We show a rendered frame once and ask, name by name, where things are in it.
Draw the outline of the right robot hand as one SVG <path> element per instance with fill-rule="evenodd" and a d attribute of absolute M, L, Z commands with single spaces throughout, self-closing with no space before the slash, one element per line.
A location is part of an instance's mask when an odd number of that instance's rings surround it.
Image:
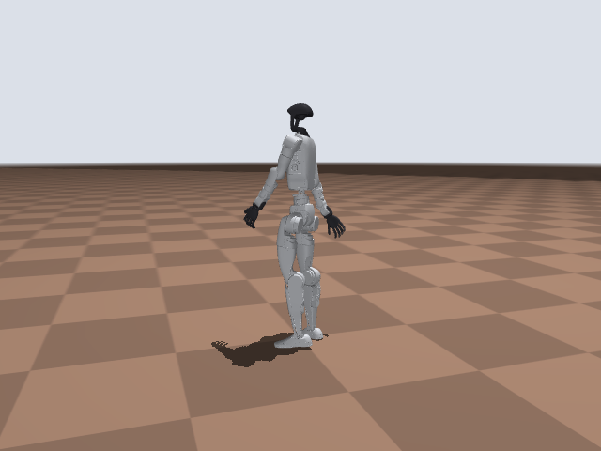
<path fill-rule="evenodd" d="M 339 220 L 339 219 L 338 219 L 336 216 L 332 215 L 332 211 L 331 211 L 331 209 L 330 209 L 328 206 L 326 206 L 326 208 L 327 208 L 327 210 L 329 211 L 329 214 L 328 214 L 328 215 L 326 215 L 326 216 L 324 216 L 324 215 L 323 215 L 323 217 L 324 217 L 325 219 L 327 218 L 327 223 L 328 223 L 328 234 L 329 234 L 329 235 L 331 234 L 331 232 L 330 232 L 330 227 L 331 227 L 331 228 L 332 228 L 332 230 L 333 230 L 333 232 L 334 232 L 335 238 L 337 238 L 337 233 L 336 233 L 336 230 L 337 230 L 337 232 L 338 232 L 338 235 L 339 235 L 338 237 L 340 237 L 340 236 L 343 234 L 343 229 L 344 229 L 344 231 L 345 231 L 345 230 L 346 230 L 346 228 L 345 228 L 345 226 L 342 224 L 342 222 L 340 222 L 340 220 Z M 320 212 L 320 213 L 321 213 L 321 212 Z M 339 224 L 340 224 L 340 225 L 339 225 Z M 338 227 L 337 227 L 337 226 L 339 227 L 339 229 L 340 229 L 340 230 L 338 229 Z M 342 228 L 343 228 L 343 229 L 342 229 Z M 336 230 L 335 230 L 335 229 L 336 229 Z M 341 234 L 340 234 L 340 231 L 341 231 Z"/>

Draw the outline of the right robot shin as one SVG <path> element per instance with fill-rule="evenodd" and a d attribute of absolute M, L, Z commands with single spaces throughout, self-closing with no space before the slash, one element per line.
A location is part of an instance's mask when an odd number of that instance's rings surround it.
<path fill-rule="evenodd" d="M 319 298 L 320 298 L 320 272 L 319 273 L 319 281 L 315 285 L 304 285 L 304 307 L 305 307 L 305 315 L 307 320 L 307 330 L 313 331 L 314 327 L 316 328 L 316 312 L 317 307 L 319 306 Z M 308 325 L 309 323 L 309 325 Z M 310 327 L 309 327 L 310 326 Z M 312 328 L 312 330 L 311 330 Z"/>

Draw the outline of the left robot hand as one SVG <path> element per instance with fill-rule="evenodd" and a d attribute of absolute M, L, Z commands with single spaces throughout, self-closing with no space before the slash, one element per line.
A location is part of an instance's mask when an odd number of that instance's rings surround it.
<path fill-rule="evenodd" d="M 258 206 L 255 204 L 255 202 L 254 202 L 254 203 L 253 203 L 253 205 L 252 205 L 250 208 L 248 208 L 248 209 L 246 209 L 246 210 L 244 211 L 244 213 L 245 213 L 245 214 L 247 213 L 247 214 L 245 215 L 245 217 L 244 217 L 244 221 L 246 222 L 246 224 L 247 224 L 249 227 L 255 228 L 255 226 L 254 226 L 254 222 L 255 222 L 255 220 L 257 219 L 258 212 L 259 212 L 260 210 L 262 210 L 262 209 L 264 208 L 264 206 L 265 206 L 265 205 L 266 205 L 266 202 L 263 202 L 263 203 L 260 205 L 260 207 L 258 207 Z M 250 219 L 250 218 L 251 218 L 251 219 Z M 250 221 L 249 221 L 249 220 L 250 220 Z M 252 224 L 252 225 L 251 225 L 251 224 Z"/>

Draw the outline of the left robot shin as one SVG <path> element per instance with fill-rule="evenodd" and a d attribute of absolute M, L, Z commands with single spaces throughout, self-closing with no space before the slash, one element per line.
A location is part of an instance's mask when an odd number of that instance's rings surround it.
<path fill-rule="evenodd" d="M 291 318 L 294 338 L 300 339 L 302 336 L 302 314 L 304 313 L 304 291 L 303 279 L 294 274 L 288 279 L 288 287 L 285 282 L 285 296 L 289 316 Z M 295 329 L 296 328 L 296 329 Z M 298 334 L 296 334 L 296 331 Z"/>

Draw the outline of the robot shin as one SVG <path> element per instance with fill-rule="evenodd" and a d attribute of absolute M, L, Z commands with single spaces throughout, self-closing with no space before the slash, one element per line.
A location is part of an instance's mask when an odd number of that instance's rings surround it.
<path fill-rule="evenodd" d="M 305 307 L 305 315 L 307 320 L 307 330 L 313 331 L 314 327 L 316 328 L 316 312 L 317 307 L 319 306 L 319 298 L 320 298 L 320 272 L 319 273 L 319 281 L 315 285 L 304 285 L 304 307 Z M 309 323 L 309 325 L 308 325 Z M 310 327 L 309 327 L 310 326 Z M 311 330 L 312 328 L 312 330 Z"/>
<path fill-rule="evenodd" d="M 294 338 L 300 339 L 302 336 L 302 314 L 304 313 L 304 291 L 303 279 L 294 274 L 288 279 L 288 287 L 285 282 L 285 296 L 289 316 L 291 318 Z M 296 329 L 295 329 L 296 328 Z M 298 334 L 296 334 L 296 331 Z"/>

